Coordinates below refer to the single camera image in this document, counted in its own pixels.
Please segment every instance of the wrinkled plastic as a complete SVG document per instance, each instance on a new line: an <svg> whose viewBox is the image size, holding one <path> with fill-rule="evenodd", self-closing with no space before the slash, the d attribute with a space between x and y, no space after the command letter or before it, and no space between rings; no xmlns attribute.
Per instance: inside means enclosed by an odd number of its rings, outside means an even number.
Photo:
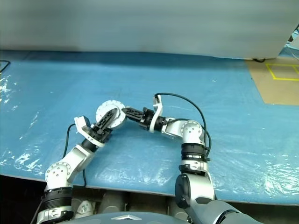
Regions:
<svg viewBox="0 0 299 224"><path fill-rule="evenodd" d="M184 95L202 109L213 139L209 167L219 199L299 202L299 107L266 105L244 61L138 53L3 52L0 77L0 171L44 180L63 155L76 116L95 122L97 107L115 99L152 108L153 95ZM196 119L181 99L162 97L163 115ZM97 188L174 194L180 141L135 122L113 130L86 168ZM83 137L71 130L69 149ZM83 184L79 174L76 184Z"/></svg>

